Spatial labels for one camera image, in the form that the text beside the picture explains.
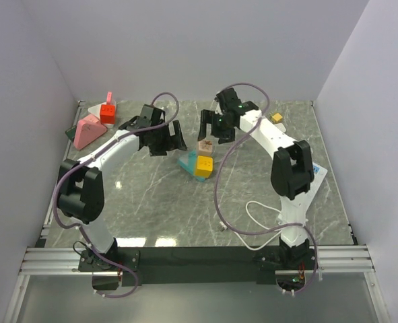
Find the white rounded square adapter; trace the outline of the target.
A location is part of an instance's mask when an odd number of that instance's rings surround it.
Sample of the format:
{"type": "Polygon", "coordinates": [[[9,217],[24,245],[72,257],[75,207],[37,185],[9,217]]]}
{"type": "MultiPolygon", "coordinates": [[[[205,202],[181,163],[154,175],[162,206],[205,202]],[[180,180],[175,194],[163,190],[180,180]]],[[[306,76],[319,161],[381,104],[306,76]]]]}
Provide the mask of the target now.
{"type": "Polygon", "coordinates": [[[285,126],[284,126],[282,123],[277,123],[277,124],[275,124],[275,126],[276,126],[281,132],[283,132],[283,133],[286,132],[286,128],[285,128],[285,126]]]}

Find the white triangular adapter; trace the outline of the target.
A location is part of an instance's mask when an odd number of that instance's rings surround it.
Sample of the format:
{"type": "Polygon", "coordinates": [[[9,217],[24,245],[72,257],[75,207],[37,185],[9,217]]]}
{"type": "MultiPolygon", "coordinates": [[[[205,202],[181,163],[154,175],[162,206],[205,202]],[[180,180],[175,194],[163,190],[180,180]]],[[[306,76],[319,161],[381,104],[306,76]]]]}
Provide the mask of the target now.
{"type": "Polygon", "coordinates": [[[100,109],[101,109],[101,104],[97,104],[95,106],[91,106],[88,108],[88,112],[90,114],[93,114],[97,118],[100,118],[100,109]]]}

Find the small yellow plug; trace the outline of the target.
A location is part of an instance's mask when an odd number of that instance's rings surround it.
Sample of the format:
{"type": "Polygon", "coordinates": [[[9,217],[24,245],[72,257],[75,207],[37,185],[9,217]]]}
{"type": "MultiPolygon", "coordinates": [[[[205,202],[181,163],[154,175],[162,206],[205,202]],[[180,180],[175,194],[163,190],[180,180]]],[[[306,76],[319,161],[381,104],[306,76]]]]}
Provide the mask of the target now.
{"type": "Polygon", "coordinates": [[[278,112],[273,114],[273,115],[271,115],[271,122],[273,124],[281,123],[283,121],[283,119],[284,119],[284,117],[278,112]]]}

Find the pink rounded socket block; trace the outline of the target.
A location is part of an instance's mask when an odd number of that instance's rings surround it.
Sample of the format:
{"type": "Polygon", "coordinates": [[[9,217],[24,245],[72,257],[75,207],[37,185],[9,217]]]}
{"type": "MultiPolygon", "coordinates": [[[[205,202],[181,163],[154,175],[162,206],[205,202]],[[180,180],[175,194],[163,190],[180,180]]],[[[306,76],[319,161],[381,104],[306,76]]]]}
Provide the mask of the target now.
{"type": "Polygon", "coordinates": [[[81,150],[98,137],[102,136],[107,128],[93,114],[87,115],[77,123],[73,146],[81,150]]]}

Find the teal block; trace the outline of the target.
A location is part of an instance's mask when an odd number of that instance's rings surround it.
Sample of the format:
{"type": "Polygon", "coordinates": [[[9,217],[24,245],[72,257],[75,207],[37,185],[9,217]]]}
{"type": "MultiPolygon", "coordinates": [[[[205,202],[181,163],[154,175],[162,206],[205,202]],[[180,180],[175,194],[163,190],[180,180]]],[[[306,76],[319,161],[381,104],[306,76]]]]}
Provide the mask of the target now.
{"type": "Polygon", "coordinates": [[[197,161],[197,153],[195,150],[181,155],[178,158],[178,165],[188,172],[192,177],[200,182],[204,182],[206,178],[194,175],[195,163],[197,161]]]}

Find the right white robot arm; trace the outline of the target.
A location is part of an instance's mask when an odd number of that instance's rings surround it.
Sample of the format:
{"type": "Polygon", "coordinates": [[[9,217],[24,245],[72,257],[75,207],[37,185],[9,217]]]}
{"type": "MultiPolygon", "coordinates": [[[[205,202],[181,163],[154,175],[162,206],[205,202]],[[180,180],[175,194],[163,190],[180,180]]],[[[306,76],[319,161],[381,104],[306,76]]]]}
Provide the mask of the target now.
{"type": "Polygon", "coordinates": [[[273,124],[252,101],[242,102],[234,87],[216,94],[217,111],[202,110],[198,139],[207,135],[219,143],[231,143],[233,152],[242,141],[254,139],[270,156],[271,185],[279,195],[279,268],[298,268],[317,253],[310,249],[314,238],[306,227],[306,194],[314,180],[312,154],[307,141],[297,141],[273,124]]]}

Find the beige cube socket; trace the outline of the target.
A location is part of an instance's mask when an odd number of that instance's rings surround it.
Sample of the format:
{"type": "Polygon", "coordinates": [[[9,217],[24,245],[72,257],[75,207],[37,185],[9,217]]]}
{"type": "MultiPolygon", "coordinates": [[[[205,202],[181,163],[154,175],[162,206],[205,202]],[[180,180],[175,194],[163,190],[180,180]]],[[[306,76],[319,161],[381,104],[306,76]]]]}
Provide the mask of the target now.
{"type": "Polygon", "coordinates": [[[201,140],[197,142],[197,155],[211,157],[213,153],[213,143],[208,140],[201,140]]]}

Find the white power strip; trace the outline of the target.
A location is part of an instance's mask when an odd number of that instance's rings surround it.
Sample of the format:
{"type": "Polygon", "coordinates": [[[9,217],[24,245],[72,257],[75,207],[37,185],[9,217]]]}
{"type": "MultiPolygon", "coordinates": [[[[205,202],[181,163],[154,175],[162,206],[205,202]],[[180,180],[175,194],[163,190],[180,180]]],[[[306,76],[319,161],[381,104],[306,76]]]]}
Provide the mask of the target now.
{"type": "Polygon", "coordinates": [[[326,168],[314,162],[312,163],[312,166],[314,172],[314,180],[310,184],[310,190],[305,194],[302,201],[302,206],[305,212],[307,212],[309,207],[311,206],[312,201],[317,195],[317,192],[319,191],[319,188],[321,187],[321,184],[323,183],[328,172],[326,168]]]}

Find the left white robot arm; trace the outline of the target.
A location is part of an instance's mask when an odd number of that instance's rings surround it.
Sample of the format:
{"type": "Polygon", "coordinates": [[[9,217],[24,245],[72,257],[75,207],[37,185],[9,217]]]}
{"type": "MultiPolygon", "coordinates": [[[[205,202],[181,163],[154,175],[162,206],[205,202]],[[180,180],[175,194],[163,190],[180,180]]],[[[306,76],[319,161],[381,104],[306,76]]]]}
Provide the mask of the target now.
{"type": "Polygon", "coordinates": [[[72,219],[94,262],[108,271],[119,262],[116,238],[102,218],[104,177],[143,147],[151,156],[187,150],[180,122],[163,109],[145,104],[138,116],[124,122],[105,144],[80,160],[65,159],[59,168],[53,210],[72,219]]]}

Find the pink plug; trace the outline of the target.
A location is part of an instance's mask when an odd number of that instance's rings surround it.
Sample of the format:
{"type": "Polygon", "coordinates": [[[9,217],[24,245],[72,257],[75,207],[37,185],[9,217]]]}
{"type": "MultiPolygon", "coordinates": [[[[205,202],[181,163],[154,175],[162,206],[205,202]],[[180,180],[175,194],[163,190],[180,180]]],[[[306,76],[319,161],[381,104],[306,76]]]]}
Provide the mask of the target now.
{"type": "Polygon", "coordinates": [[[108,92],[106,96],[106,104],[113,105],[112,92],[108,92]]]}

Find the red cube socket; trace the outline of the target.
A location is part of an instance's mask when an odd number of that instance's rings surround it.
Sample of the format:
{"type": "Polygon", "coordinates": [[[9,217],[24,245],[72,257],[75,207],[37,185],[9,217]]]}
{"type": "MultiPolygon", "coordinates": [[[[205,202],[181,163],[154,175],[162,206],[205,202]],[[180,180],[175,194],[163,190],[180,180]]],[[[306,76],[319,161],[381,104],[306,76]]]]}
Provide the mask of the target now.
{"type": "Polygon", "coordinates": [[[102,124],[115,124],[116,106],[112,104],[102,104],[100,106],[100,122],[102,124]]]}

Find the yellow cube socket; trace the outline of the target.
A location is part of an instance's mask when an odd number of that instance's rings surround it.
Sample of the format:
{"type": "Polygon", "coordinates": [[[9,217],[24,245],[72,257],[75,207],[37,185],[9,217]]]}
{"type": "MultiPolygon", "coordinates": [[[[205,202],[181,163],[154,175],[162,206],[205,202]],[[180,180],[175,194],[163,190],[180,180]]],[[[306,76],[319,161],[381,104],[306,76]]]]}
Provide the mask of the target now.
{"type": "Polygon", "coordinates": [[[197,177],[208,178],[213,172],[213,158],[210,156],[198,155],[195,167],[194,175],[197,177]]]}

